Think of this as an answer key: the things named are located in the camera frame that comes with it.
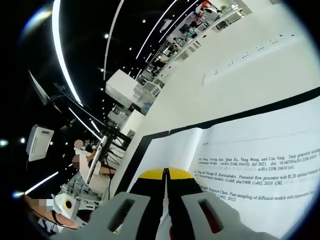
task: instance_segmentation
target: white table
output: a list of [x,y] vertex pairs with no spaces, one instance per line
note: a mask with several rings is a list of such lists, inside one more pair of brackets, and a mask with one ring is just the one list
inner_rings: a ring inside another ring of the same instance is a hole
[[252,13],[220,33],[208,34],[202,47],[170,76],[130,143],[117,170],[113,195],[143,136],[193,125],[271,104],[320,86],[319,59],[309,40],[233,69],[202,85],[204,74],[231,58],[281,34],[304,35],[296,19],[281,5]]

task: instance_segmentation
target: ceiling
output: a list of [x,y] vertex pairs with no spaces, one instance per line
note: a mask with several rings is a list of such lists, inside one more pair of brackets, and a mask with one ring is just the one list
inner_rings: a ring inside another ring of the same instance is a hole
[[[126,73],[131,71],[132,75],[136,76],[140,69],[146,67],[144,57],[147,57],[152,50],[157,51],[163,43],[163,41],[158,43],[163,34],[160,33],[162,21],[154,29],[136,59],[137,54],[156,22],[173,1],[124,1],[110,40],[106,80],[118,69]],[[177,0],[163,19],[174,21],[194,1]],[[105,87],[106,81],[103,80],[100,69],[104,66],[107,45],[104,35],[110,31],[119,2],[119,0],[92,0],[75,3],[61,0],[60,5],[59,31],[66,67],[85,108],[101,120],[103,120],[103,113],[107,115],[113,103],[116,103],[105,94],[104,90],[101,90]],[[61,101],[59,105],[61,112],[51,104],[43,106],[31,84],[29,71],[49,97],[59,94],[54,83],[66,86],[66,92],[71,95],[55,51],[51,17],[23,34],[28,20],[41,8],[50,11],[52,5],[51,1],[44,3],[41,0],[18,0],[12,3],[10,9],[13,20],[7,20],[9,24],[4,26],[8,32],[5,39],[7,50],[12,54],[5,59],[0,88],[1,100],[4,103],[0,139],[9,141],[8,146],[0,147],[2,163],[5,164],[4,169],[16,168],[17,173],[24,180],[14,178],[13,184],[15,188],[22,190],[32,187],[48,175],[59,171],[50,183],[46,183],[54,187],[43,186],[34,191],[33,194],[43,198],[50,196],[51,193],[56,194],[60,185],[66,183],[74,173],[72,167],[65,170],[74,154],[72,148],[74,140],[91,137],[78,121],[69,127],[74,116],[68,111],[65,101]],[[81,117],[88,121],[88,116],[82,114]],[[20,138],[27,139],[31,127],[35,124],[55,131],[52,140],[54,144],[49,147],[45,159],[26,165],[26,145],[20,143]]]

